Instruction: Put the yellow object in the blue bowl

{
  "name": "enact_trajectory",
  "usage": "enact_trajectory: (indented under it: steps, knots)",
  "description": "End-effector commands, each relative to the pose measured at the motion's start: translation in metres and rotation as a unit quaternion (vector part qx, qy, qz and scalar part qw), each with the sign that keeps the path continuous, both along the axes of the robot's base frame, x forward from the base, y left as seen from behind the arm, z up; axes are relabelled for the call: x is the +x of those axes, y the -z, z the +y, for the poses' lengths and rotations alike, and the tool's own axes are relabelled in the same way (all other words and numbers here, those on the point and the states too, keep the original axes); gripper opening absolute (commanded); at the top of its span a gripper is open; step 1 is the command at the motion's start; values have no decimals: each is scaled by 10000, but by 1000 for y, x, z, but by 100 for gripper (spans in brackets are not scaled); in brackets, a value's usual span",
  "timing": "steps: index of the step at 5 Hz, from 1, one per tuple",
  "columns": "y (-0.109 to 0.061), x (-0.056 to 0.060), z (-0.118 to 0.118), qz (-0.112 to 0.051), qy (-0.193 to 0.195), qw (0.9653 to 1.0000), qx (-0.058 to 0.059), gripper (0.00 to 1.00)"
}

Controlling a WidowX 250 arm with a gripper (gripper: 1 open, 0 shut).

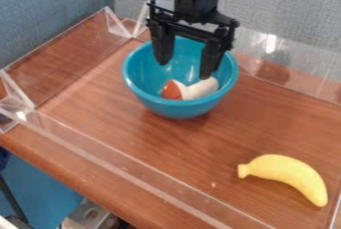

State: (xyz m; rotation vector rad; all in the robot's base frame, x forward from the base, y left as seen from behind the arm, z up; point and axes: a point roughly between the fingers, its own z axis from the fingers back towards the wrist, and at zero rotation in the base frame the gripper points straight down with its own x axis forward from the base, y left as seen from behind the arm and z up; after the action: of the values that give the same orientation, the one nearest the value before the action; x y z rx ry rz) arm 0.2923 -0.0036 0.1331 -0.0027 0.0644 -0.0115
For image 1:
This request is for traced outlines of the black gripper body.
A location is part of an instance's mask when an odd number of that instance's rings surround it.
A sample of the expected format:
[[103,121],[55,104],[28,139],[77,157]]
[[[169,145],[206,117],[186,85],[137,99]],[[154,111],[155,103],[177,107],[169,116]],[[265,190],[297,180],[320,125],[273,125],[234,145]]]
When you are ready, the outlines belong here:
[[218,0],[150,0],[147,5],[147,25],[155,43],[170,43],[175,36],[233,43],[240,23],[218,11]]

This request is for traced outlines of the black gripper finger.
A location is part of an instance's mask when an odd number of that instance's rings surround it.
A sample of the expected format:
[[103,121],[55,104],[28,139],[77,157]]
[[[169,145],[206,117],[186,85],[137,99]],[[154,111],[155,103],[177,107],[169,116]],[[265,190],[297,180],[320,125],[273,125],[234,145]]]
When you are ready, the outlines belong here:
[[206,80],[218,70],[222,57],[232,49],[232,43],[226,39],[209,39],[201,51],[200,78]]
[[170,33],[169,26],[165,24],[151,25],[151,37],[155,58],[162,66],[165,66],[173,57],[174,51],[174,34]]

